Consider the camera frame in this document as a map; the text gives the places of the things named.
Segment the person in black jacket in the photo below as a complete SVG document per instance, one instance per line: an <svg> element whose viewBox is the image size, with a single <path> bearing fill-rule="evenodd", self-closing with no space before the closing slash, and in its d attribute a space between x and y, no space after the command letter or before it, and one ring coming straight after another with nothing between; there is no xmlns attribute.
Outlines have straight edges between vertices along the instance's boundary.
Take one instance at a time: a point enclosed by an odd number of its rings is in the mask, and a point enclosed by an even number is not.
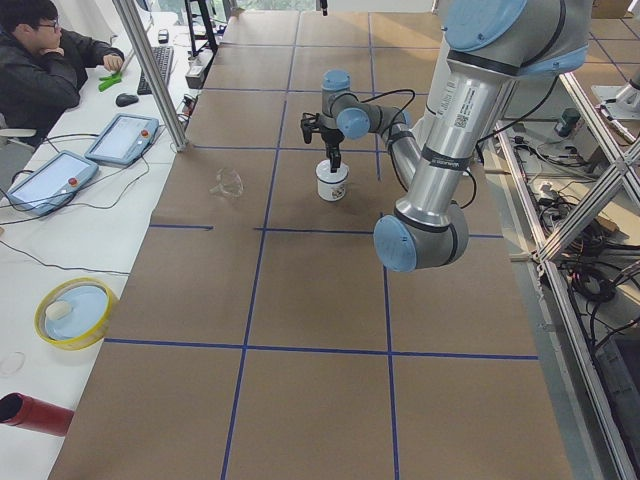
<svg viewBox="0 0 640 480"><path fill-rule="evenodd" d="M108 43L62 28L51 1L1 3L1 115L7 127L35 132L30 146L79 105L87 69L117 72L124 60Z"/></svg>

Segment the clear petri dish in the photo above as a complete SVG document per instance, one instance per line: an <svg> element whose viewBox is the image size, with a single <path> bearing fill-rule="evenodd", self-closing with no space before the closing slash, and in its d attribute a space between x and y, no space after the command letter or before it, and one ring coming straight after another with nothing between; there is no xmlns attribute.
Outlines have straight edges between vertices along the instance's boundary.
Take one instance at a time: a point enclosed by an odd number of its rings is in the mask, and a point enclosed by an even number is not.
<svg viewBox="0 0 640 480"><path fill-rule="evenodd" d="M15 351L4 356L0 361L0 376L9 378L17 374L26 362L26 355L23 352Z"/></svg>

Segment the black computer mouse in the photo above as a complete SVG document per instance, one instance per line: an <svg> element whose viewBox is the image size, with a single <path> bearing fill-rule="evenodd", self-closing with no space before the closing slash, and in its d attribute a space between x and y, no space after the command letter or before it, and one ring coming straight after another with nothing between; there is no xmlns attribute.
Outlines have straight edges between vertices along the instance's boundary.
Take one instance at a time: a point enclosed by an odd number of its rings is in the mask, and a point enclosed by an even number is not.
<svg viewBox="0 0 640 480"><path fill-rule="evenodd" d="M115 99L115 104L117 107L123 108L132 104L135 104L139 101L139 97L134 94L119 94Z"/></svg>

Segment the yellow tape roll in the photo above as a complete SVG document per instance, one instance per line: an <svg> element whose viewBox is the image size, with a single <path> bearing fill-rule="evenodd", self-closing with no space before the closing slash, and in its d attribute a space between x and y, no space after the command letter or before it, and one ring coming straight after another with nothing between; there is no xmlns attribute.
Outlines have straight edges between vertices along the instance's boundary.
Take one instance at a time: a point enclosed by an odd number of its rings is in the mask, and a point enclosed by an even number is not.
<svg viewBox="0 0 640 480"><path fill-rule="evenodd" d="M36 334L66 351L87 348L104 338L119 299L104 282L80 277L51 290L34 315Z"/></svg>

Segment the aluminium frame post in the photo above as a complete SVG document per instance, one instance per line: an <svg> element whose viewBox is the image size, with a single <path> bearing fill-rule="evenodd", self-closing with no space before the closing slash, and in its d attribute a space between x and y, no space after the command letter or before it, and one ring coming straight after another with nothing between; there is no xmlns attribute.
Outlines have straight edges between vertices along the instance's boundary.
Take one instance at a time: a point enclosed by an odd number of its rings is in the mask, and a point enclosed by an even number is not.
<svg viewBox="0 0 640 480"><path fill-rule="evenodd" d="M132 0L113 0L112 3L131 41L141 69L150 83L152 96L175 150L182 152L187 147L188 140L184 128L178 120L178 114L174 109L169 90L152 54L145 27L136 10L136 4Z"/></svg>

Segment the upper teach pendant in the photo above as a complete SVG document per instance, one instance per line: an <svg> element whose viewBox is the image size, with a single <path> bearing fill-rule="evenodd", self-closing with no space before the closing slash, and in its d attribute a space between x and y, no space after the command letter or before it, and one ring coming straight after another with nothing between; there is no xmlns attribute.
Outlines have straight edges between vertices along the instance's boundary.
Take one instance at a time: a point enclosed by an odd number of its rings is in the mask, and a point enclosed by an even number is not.
<svg viewBox="0 0 640 480"><path fill-rule="evenodd" d="M84 156L99 164L127 167L152 144L158 128L156 118L118 113Z"/></svg>

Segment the lower teach pendant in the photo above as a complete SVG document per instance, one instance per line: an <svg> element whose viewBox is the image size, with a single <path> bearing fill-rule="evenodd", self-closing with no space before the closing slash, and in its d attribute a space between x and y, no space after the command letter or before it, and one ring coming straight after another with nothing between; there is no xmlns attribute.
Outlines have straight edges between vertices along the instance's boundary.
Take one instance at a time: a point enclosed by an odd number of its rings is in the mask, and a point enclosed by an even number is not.
<svg viewBox="0 0 640 480"><path fill-rule="evenodd" d="M98 172L98 165L61 151L7 192L15 209L44 216L68 203Z"/></svg>

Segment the green plastic tool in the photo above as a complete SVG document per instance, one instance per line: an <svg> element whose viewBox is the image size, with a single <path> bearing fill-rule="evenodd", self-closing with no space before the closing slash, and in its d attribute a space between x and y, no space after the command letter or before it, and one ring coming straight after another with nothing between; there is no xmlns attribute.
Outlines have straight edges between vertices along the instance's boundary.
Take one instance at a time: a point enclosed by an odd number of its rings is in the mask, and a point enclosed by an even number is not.
<svg viewBox="0 0 640 480"><path fill-rule="evenodd" d="M99 78L98 91L104 92L105 90L111 88L114 85L117 85L122 81L122 72L117 71L113 72L108 76L103 76Z"/></svg>

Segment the red cylinder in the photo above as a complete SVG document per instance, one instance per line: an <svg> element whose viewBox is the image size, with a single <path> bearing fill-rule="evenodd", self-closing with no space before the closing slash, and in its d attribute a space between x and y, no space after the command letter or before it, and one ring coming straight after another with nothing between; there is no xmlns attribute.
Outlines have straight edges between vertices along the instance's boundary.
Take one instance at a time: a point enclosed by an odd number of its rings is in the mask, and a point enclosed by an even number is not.
<svg viewBox="0 0 640 480"><path fill-rule="evenodd" d="M73 416L73 410L22 393L1 399L1 423L7 426L64 437Z"/></svg>

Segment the clear glass funnel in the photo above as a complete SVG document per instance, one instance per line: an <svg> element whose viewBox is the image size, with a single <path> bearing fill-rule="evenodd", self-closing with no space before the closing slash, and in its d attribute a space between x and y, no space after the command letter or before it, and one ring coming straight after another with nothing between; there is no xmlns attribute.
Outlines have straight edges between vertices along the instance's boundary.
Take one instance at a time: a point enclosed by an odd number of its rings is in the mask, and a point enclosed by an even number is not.
<svg viewBox="0 0 640 480"><path fill-rule="evenodd" d="M225 198L239 198L244 193L244 184L236 170L221 168L216 174L216 184L209 189L209 193Z"/></svg>

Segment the white enamel mug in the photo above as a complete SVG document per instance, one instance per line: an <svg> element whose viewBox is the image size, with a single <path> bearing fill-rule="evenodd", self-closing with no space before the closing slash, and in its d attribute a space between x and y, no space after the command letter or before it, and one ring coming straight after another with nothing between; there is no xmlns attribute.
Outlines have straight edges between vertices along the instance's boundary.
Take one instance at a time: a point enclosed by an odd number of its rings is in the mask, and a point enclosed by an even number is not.
<svg viewBox="0 0 640 480"><path fill-rule="evenodd" d="M322 200L335 202L346 193L346 182L349 167L342 163L335 172L331 170L331 162L325 159L316 166L317 193Z"/></svg>

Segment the teach pendant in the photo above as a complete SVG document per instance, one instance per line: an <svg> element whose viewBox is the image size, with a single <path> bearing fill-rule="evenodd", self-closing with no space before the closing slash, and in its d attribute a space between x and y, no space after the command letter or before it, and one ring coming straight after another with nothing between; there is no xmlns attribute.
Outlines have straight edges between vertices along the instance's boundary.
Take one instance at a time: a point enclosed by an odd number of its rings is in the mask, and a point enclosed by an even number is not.
<svg viewBox="0 0 640 480"><path fill-rule="evenodd" d="M127 167L152 144L158 128L156 118L118 113L84 156L99 164Z"/></svg>
<svg viewBox="0 0 640 480"><path fill-rule="evenodd" d="M98 165L61 151L7 192L15 209L44 216L68 203L98 172Z"/></svg>

